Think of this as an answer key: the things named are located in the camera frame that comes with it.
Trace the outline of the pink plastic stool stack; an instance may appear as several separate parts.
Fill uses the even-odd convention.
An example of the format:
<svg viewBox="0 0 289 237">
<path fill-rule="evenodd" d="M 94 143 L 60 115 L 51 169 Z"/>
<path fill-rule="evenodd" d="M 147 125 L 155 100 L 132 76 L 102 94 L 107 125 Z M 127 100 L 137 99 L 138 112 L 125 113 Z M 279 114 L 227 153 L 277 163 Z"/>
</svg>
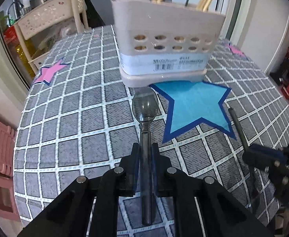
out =
<svg viewBox="0 0 289 237">
<path fill-rule="evenodd" d="M 0 217 L 20 221 L 12 179 L 14 145 L 14 129 L 0 122 Z"/>
</svg>

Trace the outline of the blue star sticker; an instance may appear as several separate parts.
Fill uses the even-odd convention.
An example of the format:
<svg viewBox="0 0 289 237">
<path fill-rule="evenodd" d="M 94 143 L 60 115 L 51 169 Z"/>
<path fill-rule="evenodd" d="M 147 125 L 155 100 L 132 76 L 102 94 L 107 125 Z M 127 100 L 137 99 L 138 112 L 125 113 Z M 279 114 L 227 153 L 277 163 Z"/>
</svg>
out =
<svg viewBox="0 0 289 237">
<path fill-rule="evenodd" d="M 223 103 L 231 92 L 211 82 L 170 81 L 150 87 L 168 100 L 163 142 L 168 142 L 204 123 L 235 139 Z"/>
</svg>

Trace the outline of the chrome kitchen faucet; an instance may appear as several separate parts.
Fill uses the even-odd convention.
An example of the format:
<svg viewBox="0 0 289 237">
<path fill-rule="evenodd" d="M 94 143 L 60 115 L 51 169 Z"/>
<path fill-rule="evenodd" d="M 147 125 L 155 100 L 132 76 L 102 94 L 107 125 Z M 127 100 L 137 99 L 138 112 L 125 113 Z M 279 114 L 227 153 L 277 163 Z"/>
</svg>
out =
<svg viewBox="0 0 289 237">
<path fill-rule="evenodd" d="M 19 19 L 21 17 L 21 11 L 24 8 L 23 3 L 21 3 L 20 1 L 12 2 L 7 9 L 7 16 L 8 17 L 10 16 L 11 8 L 13 8 L 15 18 Z"/>
</svg>

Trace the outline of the grey translucent spoon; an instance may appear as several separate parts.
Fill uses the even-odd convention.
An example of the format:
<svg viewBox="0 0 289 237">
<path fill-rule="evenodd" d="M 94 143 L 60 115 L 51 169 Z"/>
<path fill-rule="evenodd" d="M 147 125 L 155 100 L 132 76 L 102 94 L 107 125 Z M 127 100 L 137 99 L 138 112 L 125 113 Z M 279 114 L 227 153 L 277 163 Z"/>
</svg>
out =
<svg viewBox="0 0 289 237">
<path fill-rule="evenodd" d="M 150 87 L 139 88 L 132 100 L 132 112 L 140 124 L 140 196 L 142 225 L 152 222 L 152 169 L 150 125 L 157 116 L 156 93 Z"/>
</svg>

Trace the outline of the pink star sticker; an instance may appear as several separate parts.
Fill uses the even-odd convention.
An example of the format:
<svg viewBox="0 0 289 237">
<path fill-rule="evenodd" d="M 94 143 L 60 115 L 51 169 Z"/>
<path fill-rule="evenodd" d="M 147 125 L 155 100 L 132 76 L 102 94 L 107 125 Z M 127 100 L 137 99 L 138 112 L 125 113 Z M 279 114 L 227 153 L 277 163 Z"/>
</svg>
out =
<svg viewBox="0 0 289 237">
<path fill-rule="evenodd" d="M 44 83 L 47 86 L 50 86 L 54 75 L 61 69 L 64 69 L 68 66 L 69 63 L 63 63 L 62 59 L 58 60 L 50 67 L 43 66 L 40 69 L 38 76 L 34 79 L 33 84 Z"/>
<path fill-rule="evenodd" d="M 246 58 L 246 55 L 238 47 L 233 45 L 231 42 L 226 43 L 225 47 L 227 47 L 231 51 L 232 54 Z"/>
</svg>

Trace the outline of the yellow oil bottle red label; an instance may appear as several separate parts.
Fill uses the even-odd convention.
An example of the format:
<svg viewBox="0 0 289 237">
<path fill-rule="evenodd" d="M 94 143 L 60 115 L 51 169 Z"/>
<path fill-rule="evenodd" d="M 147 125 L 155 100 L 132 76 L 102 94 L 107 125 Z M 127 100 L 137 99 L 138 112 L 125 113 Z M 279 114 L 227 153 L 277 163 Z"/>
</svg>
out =
<svg viewBox="0 0 289 237">
<path fill-rule="evenodd" d="M 17 62 L 23 65 L 26 72 L 33 79 L 35 73 L 30 64 L 28 63 L 26 55 L 18 40 L 14 26 L 10 26 L 4 31 L 4 41 L 8 48 L 13 52 L 13 54 L 17 56 Z"/>
</svg>

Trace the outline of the black chopstick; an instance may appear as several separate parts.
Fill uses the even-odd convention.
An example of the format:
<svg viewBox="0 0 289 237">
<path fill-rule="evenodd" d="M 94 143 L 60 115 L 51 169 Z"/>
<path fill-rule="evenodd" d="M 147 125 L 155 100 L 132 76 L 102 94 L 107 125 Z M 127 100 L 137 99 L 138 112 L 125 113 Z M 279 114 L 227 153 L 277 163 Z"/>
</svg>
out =
<svg viewBox="0 0 289 237">
<path fill-rule="evenodd" d="M 241 140 L 241 143 L 242 143 L 242 146 L 243 146 L 243 149 L 244 149 L 244 155 L 248 155 L 250 149 L 249 149 L 249 146 L 248 146 L 248 143 L 247 143 L 247 140 L 246 140 L 246 136 L 244 135 L 244 132 L 243 132 L 243 129 L 242 129 L 242 126 L 238 120 L 238 117 L 234 111 L 233 108 L 229 108 L 228 109 L 229 111 L 229 114 L 231 115 L 232 117 L 232 120 L 233 120 L 233 123 L 235 124 L 235 128 L 238 132 L 238 135 L 240 137 L 240 140 Z M 256 176 L 255 176 L 255 169 L 253 166 L 248 166 L 249 168 L 249 173 L 250 173 L 250 182 L 251 182 L 251 185 L 252 185 L 252 191 L 251 191 L 251 198 L 252 199 L 255 199 L 257 198 L 257 196 L 259 195 L 259 192 L 256 188 Z"/>
</svg>

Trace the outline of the pink star sticker right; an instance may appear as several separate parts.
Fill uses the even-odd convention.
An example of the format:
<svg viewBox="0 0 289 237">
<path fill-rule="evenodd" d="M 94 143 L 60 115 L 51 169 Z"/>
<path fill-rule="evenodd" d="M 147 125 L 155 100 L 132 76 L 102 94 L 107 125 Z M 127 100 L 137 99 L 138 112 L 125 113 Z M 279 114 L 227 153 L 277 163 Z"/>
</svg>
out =
<svg viewBox="0 0 289 237">
<path fill-rule="evenodd" d="M 231 42 L 226 43 L 225 47 L 227 47 L 231 51 L 232 54 L 246 58 L 246 55 L 238 47 L 233 45 Z"/>
</svg>

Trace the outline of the pink star sticker left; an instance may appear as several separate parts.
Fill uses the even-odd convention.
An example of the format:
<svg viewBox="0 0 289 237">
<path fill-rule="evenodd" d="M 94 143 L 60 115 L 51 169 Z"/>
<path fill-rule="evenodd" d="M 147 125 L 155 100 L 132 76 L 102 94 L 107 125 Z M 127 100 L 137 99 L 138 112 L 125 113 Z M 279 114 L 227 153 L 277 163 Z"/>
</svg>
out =
<svg viewBox="0 0 289 237">
<path fill-rule="evenodd" d="M 50 86 L 54 75 L 61 69 L 64 69 L 68 66 L 69 63 L 63 63 L 62 59 L 58 60 L 50 67 L 43 66 L 40 69 L 38 76 L 34 79 L 33 84 L 44 83 L 47 86 Z"/>
</svg>

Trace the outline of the beige plastic storage trolley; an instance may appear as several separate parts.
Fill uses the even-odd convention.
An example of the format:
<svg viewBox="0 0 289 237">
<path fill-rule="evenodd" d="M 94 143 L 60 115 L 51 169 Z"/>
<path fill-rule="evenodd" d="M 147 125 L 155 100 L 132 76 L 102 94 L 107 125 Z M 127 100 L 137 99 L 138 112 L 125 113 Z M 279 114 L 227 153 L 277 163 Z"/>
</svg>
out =
<svg viewBox="0 0 289 237">
<path fill-rule="evenodd" d="M 44 62 L 49 53 L 46 52 L 33 59 L 25 41 L 51 26 L 72 18 L 78 33 L 89 28 L 84 0 L 48 0 L 14 23 L 18 40 L 30 67 L 35 73 L 38 72 L 40 63 Z"/>
</svg>

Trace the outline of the beige utensil holder caddy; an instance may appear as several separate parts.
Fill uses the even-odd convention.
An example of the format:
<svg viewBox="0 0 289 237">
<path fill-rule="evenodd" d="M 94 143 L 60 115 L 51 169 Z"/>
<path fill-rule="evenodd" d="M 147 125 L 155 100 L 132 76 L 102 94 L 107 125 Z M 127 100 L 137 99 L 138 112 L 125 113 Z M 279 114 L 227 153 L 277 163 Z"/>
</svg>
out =
<svg viewBox="0 0 289 237">
<path fill-rule="evenodd" d="M 115 0 L 112 10 L 125 86 L 204 80 L 224 14 L 149 0 Z"/>
</svg>

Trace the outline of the grey checked tablecloth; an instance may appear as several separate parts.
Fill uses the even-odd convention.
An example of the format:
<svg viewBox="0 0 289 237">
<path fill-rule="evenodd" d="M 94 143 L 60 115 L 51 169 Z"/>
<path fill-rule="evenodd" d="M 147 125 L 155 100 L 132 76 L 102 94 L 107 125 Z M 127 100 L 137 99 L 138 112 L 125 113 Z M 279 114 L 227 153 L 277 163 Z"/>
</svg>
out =
<svg viewBox="0 0 289 237">
<path fill-rule="evenodd" d="M 288 146 L 288 102 L 252 60 L 232 54 L 226 43 L 217 43 L 205 80 L 231 89 L 223 108 L 234 109 L 248 144 Z M 139 141 L 140 125 L 132 113 L 135 91 L 121 80 L 118 52 L 110 25 L 57 42 L 44 61 L 50 67 L 62 59 L 69 66 L 54 75 L 50 86 L 32 85 L 21 113 L 13 183 L 22 230 L 77 177 L 102 176 Z M 280 216 L 283 204 L 268 174 L 259 169 L 259 195 L 251 198 L 239 137 L 201 123 L 164 143 L 167 111 L 168 100 L 158 95 L 152 140 L 174 167 L 191 177 L 215 178 L 264 225 Z"/>
</svg>

